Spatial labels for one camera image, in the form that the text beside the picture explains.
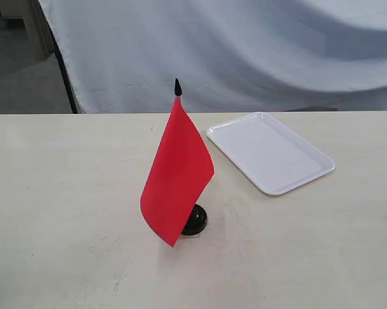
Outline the wooden furniture in background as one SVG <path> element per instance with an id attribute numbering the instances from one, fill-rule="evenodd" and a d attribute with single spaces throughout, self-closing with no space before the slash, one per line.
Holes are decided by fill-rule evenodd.
<path id="1" fill-rule="evenodd" d="M 23 22 L 38 61 L 45 61 L 54 52 L 52 31 L 38 1 L 0 1 L 0 30 L 7 29 L 10 21 Z"/>

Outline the white backdrop cloth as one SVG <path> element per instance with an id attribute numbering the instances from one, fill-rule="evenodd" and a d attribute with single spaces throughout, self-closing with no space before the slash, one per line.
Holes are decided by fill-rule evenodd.
<path id="1" fill-rule="evenodd" d="M 42 1 L 79 109 L 387 110 L 387 1 Z"/>

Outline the white rectangular plastic tray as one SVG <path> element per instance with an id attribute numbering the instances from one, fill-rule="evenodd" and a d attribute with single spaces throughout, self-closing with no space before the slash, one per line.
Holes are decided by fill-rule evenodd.
<path id="1" fill-rule="evenodd" d="M 269 196 L 288 193 L 335 169 L 328 155 L 267 113 L 255 112 L 216 124 L 206 134 Z"/>

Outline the red flag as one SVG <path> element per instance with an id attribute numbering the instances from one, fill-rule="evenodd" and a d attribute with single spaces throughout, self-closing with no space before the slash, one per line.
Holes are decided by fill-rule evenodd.
<path id="1" fill-rule="evenodd" d="M 182 88 L 175 82 L 175 101 L 149 176 L 140 210 L 164 242 L 173 247 L 203 190 L 214 175 L 210 153 L 182 107 Z"/>

